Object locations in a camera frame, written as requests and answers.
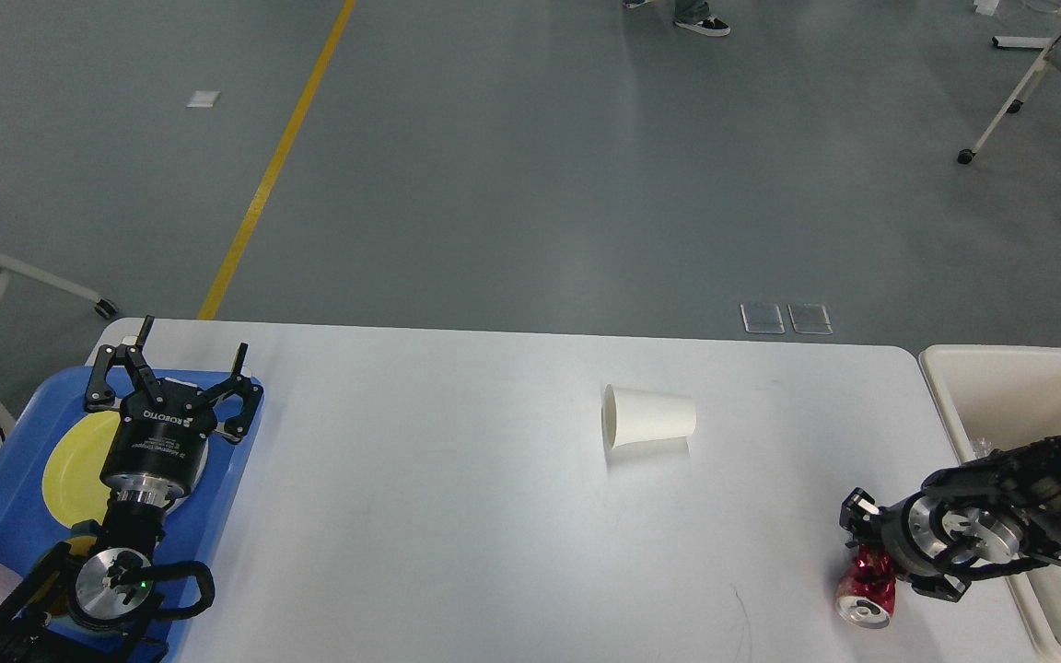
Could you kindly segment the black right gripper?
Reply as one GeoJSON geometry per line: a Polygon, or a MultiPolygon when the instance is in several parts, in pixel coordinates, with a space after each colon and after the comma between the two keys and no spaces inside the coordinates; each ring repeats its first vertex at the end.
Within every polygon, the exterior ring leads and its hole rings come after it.
{"type": "Polygon", "coordinates": [[[958,576],[941,575],[946,566],[938,558],[964,539],[964,513],[940,500],[911,494],[892,506],[881,507],[863,488],[854,488],[839,508],[839,526],[847,533],[845,546],[887,549],[919,596],[960,601],[970,586],[958,576]]]}

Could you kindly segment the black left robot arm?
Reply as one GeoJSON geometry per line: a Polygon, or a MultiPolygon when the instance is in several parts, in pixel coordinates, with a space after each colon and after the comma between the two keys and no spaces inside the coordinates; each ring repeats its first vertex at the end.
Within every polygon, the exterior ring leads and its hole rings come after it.
{"type": "Polygon", "coordinates": [[[260,422],[245,369],[155,370],[153,328],[42,383],[0,452],[0,662],[163,662],[215,603],[260,422]]]}

